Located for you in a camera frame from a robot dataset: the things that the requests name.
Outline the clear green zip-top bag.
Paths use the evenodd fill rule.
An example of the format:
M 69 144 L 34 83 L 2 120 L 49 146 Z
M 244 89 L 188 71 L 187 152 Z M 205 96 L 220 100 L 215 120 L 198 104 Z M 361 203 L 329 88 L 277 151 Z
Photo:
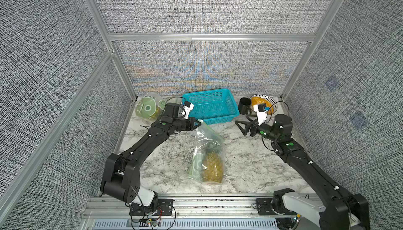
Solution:
M 188 178 L 200 183 L 222 183 L 226 140 L 204 121 L 196 128 L 195 149 Z

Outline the yellow pineapple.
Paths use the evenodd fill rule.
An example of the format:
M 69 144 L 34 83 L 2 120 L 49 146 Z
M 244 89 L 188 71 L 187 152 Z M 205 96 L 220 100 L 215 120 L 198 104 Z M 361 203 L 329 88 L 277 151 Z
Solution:
M 207 150 L 202 160 L 201 177 L 203 182 L 222 183 L 225 164 L 221 150 Z

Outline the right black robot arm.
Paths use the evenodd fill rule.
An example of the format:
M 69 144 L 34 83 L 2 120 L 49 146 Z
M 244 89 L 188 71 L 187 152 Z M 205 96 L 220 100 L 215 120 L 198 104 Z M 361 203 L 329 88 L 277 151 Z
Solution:
M 279 114 L 273 125 L 257 120 L 236 121 L 243 135 L 266 138 L 274 153 L 303 177 L 319 201 L 298 195 L 293 189 L 275 191 L 269 209 L 277 215 L 295 212 L 322 230 L 369 230 L 369 203 L 361 194 L 352 194 L 327 175 L 292 138 L 291 117 Z

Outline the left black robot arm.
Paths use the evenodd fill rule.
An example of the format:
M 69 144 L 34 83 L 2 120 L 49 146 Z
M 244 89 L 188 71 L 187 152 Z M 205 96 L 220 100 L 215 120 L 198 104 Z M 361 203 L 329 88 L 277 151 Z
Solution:
M 127 204 L 138 204 L 145 210 L 155 212 L 158 194 L 141 186 L 140 169 L 148 156 L 167 139 L 181 131 L 193 131 L 202 123 L 189 117 L 187 107 L 167 103 L 162 114 L 153 122 L 147 133 L 132 147 L 121 154 L 111 154 L 106 160 L 100 191 Z

